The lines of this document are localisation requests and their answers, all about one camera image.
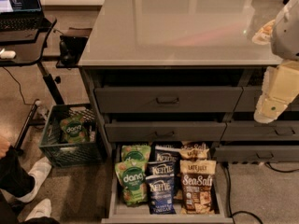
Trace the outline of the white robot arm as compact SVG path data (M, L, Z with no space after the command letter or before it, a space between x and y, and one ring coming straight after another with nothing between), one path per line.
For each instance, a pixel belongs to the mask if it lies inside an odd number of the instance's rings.
M299 0L289 0L274 20L266 23L252 38L258 45L271 45L282 59L277 67L267 67L262 94L254 119L259 123L276 120L299 95Z

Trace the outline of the person's hand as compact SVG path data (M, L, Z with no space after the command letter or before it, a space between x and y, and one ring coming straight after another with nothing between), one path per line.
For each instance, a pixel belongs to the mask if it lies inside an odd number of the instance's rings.
M10 142L3 136L0 136L0 159L7 155L10 148Z

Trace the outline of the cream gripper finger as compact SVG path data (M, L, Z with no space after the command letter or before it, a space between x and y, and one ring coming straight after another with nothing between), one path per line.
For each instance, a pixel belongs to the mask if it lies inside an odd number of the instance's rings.
M267 45L270 43L275 21L271 20L263 25L259 31L253 36L252 42L258 45Z
M288 107L286 86L281 73L268 67L263 75L262 94L256 104L254 119L263 124L276 120Z

